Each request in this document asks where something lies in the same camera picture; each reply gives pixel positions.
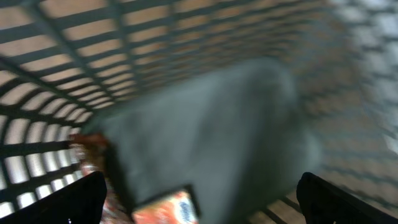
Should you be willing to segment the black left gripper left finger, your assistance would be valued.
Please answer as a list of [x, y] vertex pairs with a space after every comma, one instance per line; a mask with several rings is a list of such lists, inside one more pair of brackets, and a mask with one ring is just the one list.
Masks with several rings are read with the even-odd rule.
[[1, 224], [99, 224], [107, 194], [96, 171], [55, 193], [1, 218]]

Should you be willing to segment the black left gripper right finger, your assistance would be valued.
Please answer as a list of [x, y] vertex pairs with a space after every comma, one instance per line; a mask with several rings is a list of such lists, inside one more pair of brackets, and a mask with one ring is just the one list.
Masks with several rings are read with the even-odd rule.
[[397, 218], [311, 172], [303, 173], [296, 196], [307, 224], [397, 224]]

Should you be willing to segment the orange Top chocolate bar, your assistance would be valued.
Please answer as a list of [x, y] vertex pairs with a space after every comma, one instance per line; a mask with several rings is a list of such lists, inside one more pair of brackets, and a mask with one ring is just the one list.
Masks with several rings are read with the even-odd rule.
[[80, 162], [81, 173], [86, 176], [99, 171], [104, 175], [107, 188], [103, 205], [101, 224], [128, 224], [132, 223], [126, 209], [121, 205], [110, 179], [105, 171], [105, 152], [109, 146], [102, 134], [71, 134], [70, 146], [76, 146], [76, 157]]

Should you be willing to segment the orange Kleenex tissue pack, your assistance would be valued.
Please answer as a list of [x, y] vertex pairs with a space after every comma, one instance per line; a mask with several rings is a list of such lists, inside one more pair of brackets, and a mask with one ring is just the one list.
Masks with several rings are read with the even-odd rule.
[[200, 216], [190, 184], [152, 196], [139, 203], [131, 213], [135, 224], [199, 224]]

